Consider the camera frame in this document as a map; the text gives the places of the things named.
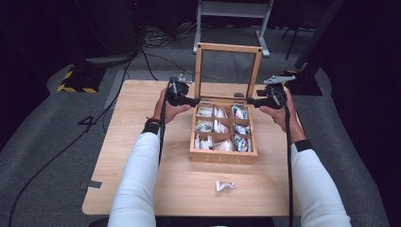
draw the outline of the wooden table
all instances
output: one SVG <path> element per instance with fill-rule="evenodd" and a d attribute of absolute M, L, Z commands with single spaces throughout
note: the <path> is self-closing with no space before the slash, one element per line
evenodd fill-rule
<path fill-rule="evenodd" d="M 234 93 L 246 84 L 220 84 L 219 92 Z M 125 81 L 82 210 L 87 215 L 110 213 L 115 191 L 136 137 L 152 116 L 154 104 L 166 81 Z M 189 162 L 193 111 L 179 114 L 166 125 L 163 157 L 154 189 L 157 216 L 288 215 L 286 135 L 271 118 L 252 108 L 258 158 L 254 165 Z M 216 181 L 235 183 L 235 189 L 216 191 Z M 297 199 L 295 215 L 301 215 Z"/>

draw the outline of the black wristband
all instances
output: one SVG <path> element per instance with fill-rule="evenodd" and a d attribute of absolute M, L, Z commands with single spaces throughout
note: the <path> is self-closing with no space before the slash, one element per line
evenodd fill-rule
<path fill-rule="evenodd" d="M 294 143 L 295 147 L 297 148 L 298 152 L 307 150 L 307 149 L 313 149 L 312 144 L 310 143 L 309 140 L 300 140 Z"/>
<path fill-rule="evenodd" d="M 147 125 L 145 125 L 144 130 L 141 132 L 141 134 L 145 133 L 145 132 L 152 132 L 153 134 L 157 135 L 157 132 L 159 132 L 159 129 L 160 129 L 160 125 L 158 125 L 158 124 L 147 124 Z"/>

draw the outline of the bracelet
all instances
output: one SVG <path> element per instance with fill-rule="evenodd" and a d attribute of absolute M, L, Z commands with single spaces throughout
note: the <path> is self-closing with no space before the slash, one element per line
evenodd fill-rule
<path fill-rule="evenodd" d="M 162 124 L 162 121 L 159 120 L 159 119 L 156 119 L 156 118 L 153 118 L 153 117 L 147 117 L 147 122 L 145 123 L 145 125 L 148 125 L 148 124 L 151 123 L 151 122 L 155 122 L 155 123 L 157 123 L 158 125 L 161 125 L 161 124 Z"/>

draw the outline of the black cable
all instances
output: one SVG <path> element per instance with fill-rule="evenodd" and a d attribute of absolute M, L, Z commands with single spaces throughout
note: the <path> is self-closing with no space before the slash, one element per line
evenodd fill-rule
<path fill-rule="evenodd" d="M 127 63 L 128 61 L 130 61 L 131 58 L 132 58 L 132 56 L 128 55 L 127 58 L 123 59 L 123 60 L 116 60 L 116 61 L 109 61 L 109 62 L 92 62 L 92 61 L 88 61 L 88 60 L 86 60 L 86 61 L 89 62 L 91 65 L 93 65 L 93 67 L 109 68 L 109 67 Z"/>
<path fill-rule="evenodd" d="M 144 42 L 144 47 L 146 48 L 159 48 L 159 47 L 165 47 L 168 46 L 169 44 L 173 43 L 173 42 L 177 42 L 177 41 L 182 41 L 186 38 L 188 38 L 189 36 L 194 36 L 196 33 L 192 33 L 189 35 L 184 35 L 187 31 L 194 29 L 195 28 L 195 24 L 193 24 L 192 26 L 188 27 L 188 28 L 183 28 L 183 32 L 181 32 L 181 34 L 177 35 L 175 39 L 172 39 L 171 36 L 169 35 L 165 35 L 165 36 L 160 36 L 159 33 L 157 31 L 150 31 L 150 38 L 145 39 Z M 150 40 L 159 40 L 158 44 L 149 44 L 147 41 Z"/>
<path fill-rule="evenodd" d="M 160 151 L 159 151 L 159 165 L 160 161 L 162 161 L 162 151 L 163 151 L 163 143 L 165 141 L 165 131 L 166 131 L 166 102 L 168 99 L 168 88 L 170 87 L 171 79 L 168 81 L 166 90 L 165 90 L 165 98 L 163 99 L 162 104 L 162 112 L 160 113 Z"/>
<path fill-rule="evenodd" d="M 130 76 L 130 74 L 128 73 L 128 66 L 127 65 L 125 65 L 124 66 L 124 75 L 123 75 L 123 78 L 122 78 L 122 81 L 121 81 L 121 83 L 120 84 L 122 84 L 123 82 L 124 82 L 124 80 L 125 80 L 125 76 L 126 75 L 128 75 L 128 79 L 130 79 L 131 78 L 131 76 Z M 116 103 L 116 101 L 115 101 L 115 99 L 110 103 L 110 105 L 111 105 L 111 107 L 113 106 L 113 105 L 115 105 L 115 103 Z M 107 112 L 105 113 L 105 114 L 103 114 L 103 120 L 102 120 L 102 125 L 103 125 L 103 131 L 106 133 L 106 127 L 105 127 L 105 125 L 104 125 L 104 121 L 105 121 L 105 118 L 106 118 L 106 114 L 107 114 Z"/>
<path fill-rule="evenodd" d="M 152 55 L 152 54 L 147 54 L 147 55 L 149 55 L 149 56 L 151 56 L 151 57 L 155 57 L 155 58 L 160 58 L 160 59 L 162 59 L 162 60 L 164 60 L 164 61 L 168 61 L 168 62 L 174 64 L 177 68 L 181 69 L 181 70 L 182 70 L 183 72 L 185 72 L 186 74 L 189 74 L 189 75 L 191 75 L 191 76 L 194 76 L 193 74 L 191 74 L 191 73 L 185 71 L 185 70 L 184 70 L 183 68 L 181 68 L 178 64 L 176 64 L 174 61 L 168 60 L 168 59 L 163 58 L 162 56 L 158 56 L 158 55 Z"/>
<path fill-rule="evenodd" d="M 288 200 L 289 200 L 289 227 L 292 227 L 294 220 L 294 199 L 293 199 L 293 189 L 292 189 L 292 166 L 291 166 L 291 134 L 289 131 L 289 109 L 287 103 L 284 106 L 286 110 L 286 131 L 287 131 L 287 164 L 288 164 Z"/>
<path fill-rule="evenodd" d="M 125 70 L 124 70 L 124 75 L 127 73 L 128 67 L 130 66 L 131 62 L 132 62 L 133 58 L 130 59 L 129 63 L 127 63 Z M 69 148 L 71 148 L 86 132 L 89 131 L 89 129 L 91 129 L 96 122 L 107 112 L 109 111 L 109 109 L 113 106 L 113 103 L 117 100 L 118 95 L 120 94 L 122 85 L 123 85 L 123 81 L 124 81 L 124 77 L 121 81 L 120 87 L 118 89 L 117 94 L 115 95 L 113 101 L 110 103 L 110 105 L 106 108 L 106 110 L 104 110 L 100 116 L 97 117 L 97 119 L 92 122 L 92 124 L 88 125 L 87 128 L 85 129 L 85 131 L 83 131 L 76 139 L 74 139 L 69 145 L 67 145 L 64 149 L 62 149 L 59 153 L 57 153 L 52 159 L 50 159 L 47 163 L 45 163 L 27 182 L 26 184 L 23 186 L 23 188 L 20 190 L 20 192 L 18 193 L 17 197 L 15 198 L 11 209 L 9 211 L 9 223 L 8 223 L 8 227 L 11 227 L 12 225 L 12 217 L 14 215 L 14 211 L 15 208 L 17 206 L 17 202 L 18 200 L 21 198 L 22 194 L 25 192 L 25 190 L 27 189 L 27 187 L 30 185 L 30 183 L 45 169 L 47 168 L 54 160 L 56 160 L 58 157 L 60 157 L 62 154 L 64 154 Z"/>
<path fill-rule="evenodd" d="M 151 76 L 152 76 L 154 79 L 158 80 L 156 77 L 154 77 L 153 72 L 152 72 L 151 69 L 150 69 L 150 65 L 149 65 L 147 53 L 145 53 L 145 51 L 144 51 L 144 49 L 143 49 L 142 47 L 141 47 L 141 51 L 142 51 L 142 53 L 144 53 L 145 61 L 147 62 L 148 70 L 149 70 Z"/>
<path fill-rule="evenodd" d="M 186 74 L 189 74 L 189 75 L 191 75 L 191 76 L 195 76 L 194 74 L 192 74 L 192 73 L 190 73 L 190 72 L 184 70 L 183 68 L 181 68 L 181 67 L 180 67 L 178 64 L 176 64 L 174 61 L 168 60 L 168 59 L 163 58 L 162 56 L 158 56 L 158 55 L 152 55 L 152 54 L 147 54 L 147 55 L 149 55 L 149 56 L 151 56 L 151 57 L 155 57 L 155 58 L 160 58 L 160 59 L 162 59 L 162 60 L 164 60 L 164 61 L 168 61 L 168 62 L 174 64 L 177 68 L 181 69 L 181 70 L 182 70 L 183 72 L 185 72 Z M 203 77 L 203 78 L 214 79 L 215 81 L 222 82 L 220 79 L 215 79 L 215 78 L 208 77 L 208 76 L 205 76 L 205 75 L 202 75 L 202 77 Z"/>

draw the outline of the gray floor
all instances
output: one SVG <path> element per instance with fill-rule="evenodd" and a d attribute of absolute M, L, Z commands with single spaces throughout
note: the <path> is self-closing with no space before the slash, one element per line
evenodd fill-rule
<path fill-rule="evenodd" d="M 202 41 L 257 45 L 255 29 L 257 27 L 210 29 L 203 32 Z M 279 29 L 267 30 L 265 37 L 271 56 L 261 61 L 258 83 L 284 70 L 294 69 L 297 56 L 310 38 L 309 33 L 300 32 L 286 61 L 292 33 L 282 40 L 283 33 L 284 30 Z M 193 72 L 193 40 L 193 36 L 188 36 L 166 47 L 144 48 L 148 54 L 169 60 L 148 56 L 154 76 L 166 80 L 170 75 L 178 76 L 183 70 Z M 222 61 L 220 67 L 238 63 L 228 62 Z M 115 96 L 123 75 L 123 65 L 109 68 L 97 94 L 57 92 L 70 66 L 66 65 L 48 81 L 50 97 L 25 120 L 0 152 L 0 226 L 7 226 L 10 207 L 24 184 L 85 131 L 85 126 L 78 125 L 78 122 L 90 115 L 98 117 L 104 111 Z M 143 54 L 132 61 L 128 72 L 130 79 L 153 79 Z M 240 82 L 241 77 L 234 76 L 213 75 L 225 82 Z M 318 72 L 316 80 L 323 96 L 294 97 L 305 132 L 337 184 L 353 226 L 389 226 L 376 185 L 337 115 L 330 96 L 330 82 L 323 70 Z M 113 109 L 33 180 L 17 203 L 12 226 L 84 227 L 102 218 L 82 213 L 85 189 L 81 185 L 91 179 L 105 137 L 104 129 L 107 130 L 112 114 Z M 300 219 L 295 220 L 295 226 L 300 226 Z M 287 218 L 274 218 L 274 223 L 276 227 L 288 226 Z"/>

